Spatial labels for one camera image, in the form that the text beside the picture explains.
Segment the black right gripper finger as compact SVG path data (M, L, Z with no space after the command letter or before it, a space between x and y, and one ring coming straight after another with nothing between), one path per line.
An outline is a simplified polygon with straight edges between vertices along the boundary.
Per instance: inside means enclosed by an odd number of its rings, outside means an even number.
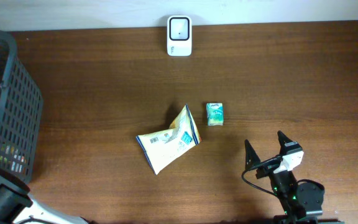
M245 170L254 170L257 165L260 164L260 158L256 154L254 148L250 144L249 140L244 141L246 151L246 163Z
M298 143L288 138L282 131L277 132L280 154L292 154L298 151Z

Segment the yellow white snack bag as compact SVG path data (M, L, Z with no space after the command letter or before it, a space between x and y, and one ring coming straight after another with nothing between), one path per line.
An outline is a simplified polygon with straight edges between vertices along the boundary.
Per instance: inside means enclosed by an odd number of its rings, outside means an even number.
M136 136L155 175L201 142L196 123L186 104L169 128Z

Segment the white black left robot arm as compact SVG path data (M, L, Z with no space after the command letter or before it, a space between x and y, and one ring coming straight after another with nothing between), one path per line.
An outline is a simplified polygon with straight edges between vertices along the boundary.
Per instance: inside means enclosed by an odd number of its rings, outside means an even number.
M0 223L89 223L38 202L30 188L0 168Z

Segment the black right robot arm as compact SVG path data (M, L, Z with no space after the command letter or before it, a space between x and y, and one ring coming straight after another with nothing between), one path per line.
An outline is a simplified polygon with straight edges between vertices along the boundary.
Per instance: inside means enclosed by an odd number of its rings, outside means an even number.
M273 217L272 223L318 223L318 217L323 214L324 185L310 179L295 178L293 169L302 162L303 148L282 131L278 131L277 136L280 152L265 161L260 160L247 139L244 141L246 161L242 180L279 200L284 214ZM256 171L257 179L268 177L272 189L266 190L248 181L245 174L252 170Z

